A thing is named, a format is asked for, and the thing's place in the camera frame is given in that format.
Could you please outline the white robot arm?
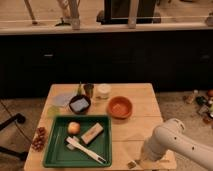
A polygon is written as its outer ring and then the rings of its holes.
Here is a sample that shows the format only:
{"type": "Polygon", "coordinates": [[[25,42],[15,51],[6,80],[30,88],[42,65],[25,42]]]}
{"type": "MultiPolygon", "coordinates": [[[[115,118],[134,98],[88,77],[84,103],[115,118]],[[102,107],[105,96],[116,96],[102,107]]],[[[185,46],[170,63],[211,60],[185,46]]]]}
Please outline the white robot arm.
{"type": "Polygon", "coordinates": [[[213,171],[213,147],[201,144],[183,134],[185,126],[176,118],[169,119],[153,129],[142,146],[141,155],[156,162],[168,150],[181,154],[208,171],[213,171]]]}

